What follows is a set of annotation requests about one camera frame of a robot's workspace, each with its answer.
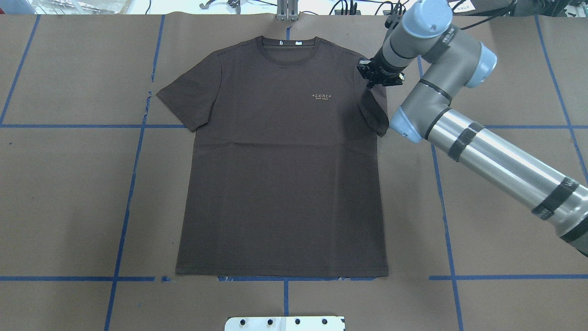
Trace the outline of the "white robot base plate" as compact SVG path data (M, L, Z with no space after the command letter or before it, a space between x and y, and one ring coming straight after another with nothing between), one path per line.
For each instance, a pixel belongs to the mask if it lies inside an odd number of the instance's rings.
M227 319L225 331L345 331L341 316L259 316Z

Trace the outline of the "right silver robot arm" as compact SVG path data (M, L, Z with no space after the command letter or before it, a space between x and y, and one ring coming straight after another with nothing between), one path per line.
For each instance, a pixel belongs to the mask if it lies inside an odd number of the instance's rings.
M359 61L367 88L403 84L403 70L417 57L429 63L389 127L413 143L429 141L552 224L561 240L586 255L586 187L452 108L457 93L483 83L498 61L452 19L447 1L418 0L399 19L386 20L381 48Z

